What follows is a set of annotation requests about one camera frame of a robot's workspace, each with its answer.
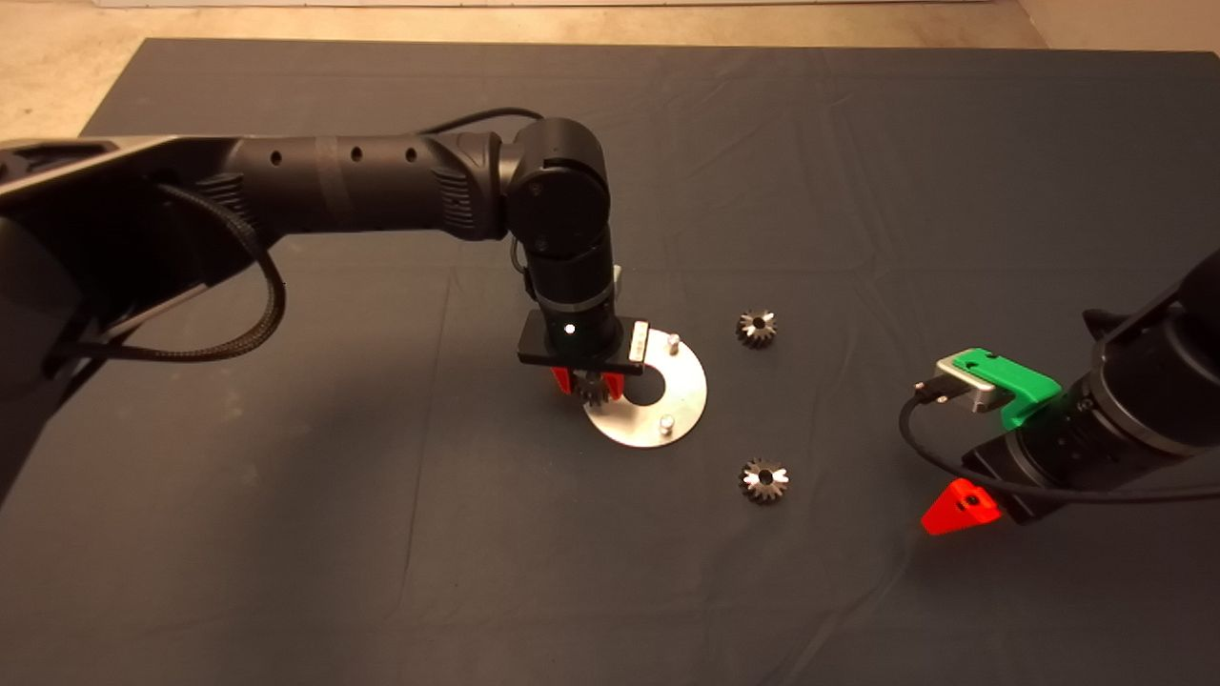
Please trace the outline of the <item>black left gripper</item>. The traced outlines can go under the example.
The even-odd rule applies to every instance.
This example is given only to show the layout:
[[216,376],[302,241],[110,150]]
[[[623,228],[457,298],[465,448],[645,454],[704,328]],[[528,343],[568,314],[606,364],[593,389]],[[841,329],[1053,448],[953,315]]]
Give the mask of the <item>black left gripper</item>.
[[601,374],[606,398],[616,402],[623,399],[623,374],[643,371],[650,334],[647,320],[619,316],[614,295],[584,310],[540,304],[518,336],[518,361],[551,367],[562,394],[575,391],[571,370]]

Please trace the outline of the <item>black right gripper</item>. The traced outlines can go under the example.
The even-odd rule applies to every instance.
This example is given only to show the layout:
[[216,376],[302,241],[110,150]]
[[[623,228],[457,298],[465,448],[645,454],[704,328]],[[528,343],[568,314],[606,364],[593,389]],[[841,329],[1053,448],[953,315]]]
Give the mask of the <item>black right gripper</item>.
[[[946,485],[921,516],[925,533],[989,525],[1003,511],[1027,525],[1068,504],[1128,504],[1118,491],[1131,476],[1128,409],[1110,385],[1080,378],[1020,427],[967,452],[963,465],[974,482]],[[985,478],[993,482],[986,489]]]

